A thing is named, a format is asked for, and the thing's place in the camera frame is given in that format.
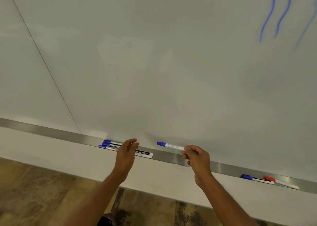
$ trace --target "person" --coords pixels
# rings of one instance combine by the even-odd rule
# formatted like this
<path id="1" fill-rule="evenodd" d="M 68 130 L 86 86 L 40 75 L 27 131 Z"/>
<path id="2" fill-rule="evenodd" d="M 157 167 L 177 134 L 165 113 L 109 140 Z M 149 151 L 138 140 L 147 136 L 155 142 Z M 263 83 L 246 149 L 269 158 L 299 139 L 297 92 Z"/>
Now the person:
<path id="1" fill-rule="evenodd" d="M 122 144 L 118 149 L 116 162 L 110 175 L 66 218 L 63 226 L 96 226 L 98 224 L 116 189 L 127 178 L 138 146 L 139 143 L 135 138 Z M 213 177 L 208 152 L 198 146 L 187 145 L 182 154 L 195 173 L 196 184 L 207 196 L 223 226 L 257 225 Z"/>

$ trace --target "wavy blue line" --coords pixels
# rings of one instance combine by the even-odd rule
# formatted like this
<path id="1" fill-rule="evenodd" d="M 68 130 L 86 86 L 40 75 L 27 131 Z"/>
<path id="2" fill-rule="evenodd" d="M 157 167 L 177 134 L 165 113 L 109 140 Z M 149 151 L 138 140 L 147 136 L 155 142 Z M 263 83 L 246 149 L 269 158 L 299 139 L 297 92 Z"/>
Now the wavy blue line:
<path id="1" fill-rule="evenodd" d="M 279 22 L 277 24 L 276 32 L 275 32 L 275 38 L 277 37 L 278 31 L 280 30 L 280 24 L 281 24 L 282 20 L 284 19 L 284 16 L 287 14 L 289 8 L 291 7 L 291 3 L 292 3 L 292 0 L 288 0 L 287 8 L 284 11 L 283 15 L 281 16 L 281 18 L 280 18 L 280 20 L 279 20 Z"/>
<path id="2" fill-rule="evenodd" d="M 275 8 L 275 0 L 272 1 L 272 9 L 271 9 L 271 12 L 268 14 L 268 17 L 267 17 L 266 21 L 265 21 L 264 24 L 263 24 L 263 27 L 262 27 L 262 30 L 261 30 L 261 34 L 260 34 L 260 43 L 261 43 L 261 41 L 262 41 L 262 36 L 263 36 L 263 32 L 264 32 L 265 26 L 266 26 L 268 20 L 270 19 L 271 15 L 272 15 L 272 13 L 273 13 L 273 11 L 274 11 L 274 8 Z"/>
<path id="3" fill-rule="evenodd" d="M 314 0 L 313 7 L 314 7 L 314 10 L 315 10 L 315 11 L 314 11 L 314 13 L 313 13 L 311 19 L 309 20 L 307 26 L 305 27 L 303 33 L 301 34 L 301 36 L 300 36 L 300 38 L 299 38 L 299 40 L 298 40 L 298 42 L 297 42 L 297 44 L 296 44 L 296 47 L 299 46 L 300 41 L 303 39 L 303 37 L 304 37 L 306 31 L 308 30 L 310 24 L 313 22 L 313 20 L 315 19 L 316 15 L 317 15 L 317 0 Z"/>

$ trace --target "blue marker drawing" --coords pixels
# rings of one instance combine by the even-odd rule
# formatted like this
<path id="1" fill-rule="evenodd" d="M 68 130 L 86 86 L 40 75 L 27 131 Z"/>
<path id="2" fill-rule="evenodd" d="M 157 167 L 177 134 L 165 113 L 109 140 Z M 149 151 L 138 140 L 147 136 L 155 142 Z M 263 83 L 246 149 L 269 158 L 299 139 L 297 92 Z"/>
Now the blue marker drawing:
<path id="1" fill-rule="evenodd" d="M 262 27 L 262 30 L 261 30 L 261 34 L 260 34 L 260 43 L 261 43 L 261 41 L 262 41 L 262 36 L 263 36 L 263 32 L 264 32 L 265 26 L 266 26 L 268 20 L 270 19 L 271 15 L 272 15 L 272 13 L 273 13 L 273 11 L 274 11 L 274 8 L 275 8 L 275 0 L 272 1 L 272 9 L 271 9 L 271 12 L 269 13 L 269 15 L 268 15 L 266 21 L 265 21 L 264 24 L 263 24 L 263 27 Z"/>
<path id="2" fill-rule="evenodd" d="M 313 22 L 313 20 L 315 19 L 316 15 L 317 15 L 317 0 L 314 0 L 313 7 L 314 7 L 314 13 L 313 13 L 311 19 L 309 20 L 307 26 L 305 27 L 303 33 L 301 34 L 301 36 L 300 36 L 300 38 L 299 38 L 299 40 L 298 40 L 298 42 L 296 44 L 296 47 L 299 46 L 300 41 L 303 39 L 303 37 L 304 37 L 306 31 L 308 30 L 310 24 Z"/>
<path id="3" fill-rule="evenodd" d="M 287 8 L 286 10 L 284 11 L 283 15 L 281 16 L 278 24 L 277 24 L 277 27 L 276 27 L 276 32 L 275 32 L 275 38 L 277 37 L 278 35 L 278 31 L 280 30 L 280 25 L 281 25 L 281 22 L 282 20 L 284 19 L 285 15 L 287 14 L 289 8 L 291 7 L 291 3 L 292 3 L 292 0 L 288 0 L 288 5 L 287 5 Z"/>

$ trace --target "brown floor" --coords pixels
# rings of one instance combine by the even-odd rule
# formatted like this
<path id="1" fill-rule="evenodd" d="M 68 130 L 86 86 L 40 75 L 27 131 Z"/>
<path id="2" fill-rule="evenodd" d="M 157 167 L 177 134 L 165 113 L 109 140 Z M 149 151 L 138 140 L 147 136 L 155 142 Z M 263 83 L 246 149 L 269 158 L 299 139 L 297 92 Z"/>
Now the brown floor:
<path id="1" fill-rule="evenodd" d="M 0 158 L 0 225 L 54 226 L 99 182 Z M 119 225 L 216 225 L 212 209 L 119 188 L 105 213 Z M 260 222 L 259 225 L 276 224 Z"/>

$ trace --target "stained floor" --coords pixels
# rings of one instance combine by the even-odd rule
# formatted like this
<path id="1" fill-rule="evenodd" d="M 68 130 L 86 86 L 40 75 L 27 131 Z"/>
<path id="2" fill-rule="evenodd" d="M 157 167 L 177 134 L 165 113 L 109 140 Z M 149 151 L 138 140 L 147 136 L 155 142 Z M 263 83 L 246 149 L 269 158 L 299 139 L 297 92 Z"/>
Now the stained floor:
<path id="1" fill-rule="evenodd" d="M 0 158 L 0 225 L 57 226 L 99 182 Z M 221 223 L 212 209 L 119 188 L 105 213 L 123 226 Z M 276 224 L 260 222 L 259 225 Z"/>

